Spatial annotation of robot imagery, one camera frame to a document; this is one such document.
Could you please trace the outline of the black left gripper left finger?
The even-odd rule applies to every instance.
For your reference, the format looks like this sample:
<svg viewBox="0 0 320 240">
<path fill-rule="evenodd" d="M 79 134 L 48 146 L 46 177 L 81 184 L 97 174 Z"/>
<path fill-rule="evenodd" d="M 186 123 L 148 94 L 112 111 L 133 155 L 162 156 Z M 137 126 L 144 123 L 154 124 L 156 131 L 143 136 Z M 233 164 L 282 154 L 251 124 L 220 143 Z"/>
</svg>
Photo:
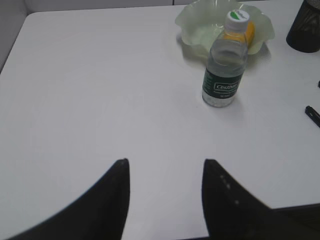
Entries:
<svg viewBox="0 0 320 240">
<path fill-rule="evenodd" d="M 63 210 L 14 240 L 120 240 L 130 205 L 130 164 L 119 159 Z"/>
</svg>

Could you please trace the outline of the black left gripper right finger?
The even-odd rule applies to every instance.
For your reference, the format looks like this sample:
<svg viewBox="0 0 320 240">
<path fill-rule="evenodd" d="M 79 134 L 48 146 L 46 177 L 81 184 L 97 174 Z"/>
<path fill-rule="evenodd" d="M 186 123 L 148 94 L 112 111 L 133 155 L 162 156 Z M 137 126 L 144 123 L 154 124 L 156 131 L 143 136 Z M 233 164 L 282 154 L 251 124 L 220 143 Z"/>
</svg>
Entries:
<svg viewBox="0 0 320 240">
<path fill-rule="evenodd" d="M 203 165 L 203 215 L 212 240 L 318 240 L 320 205 L 270 208 L 216 160 Z"/>
</svg>

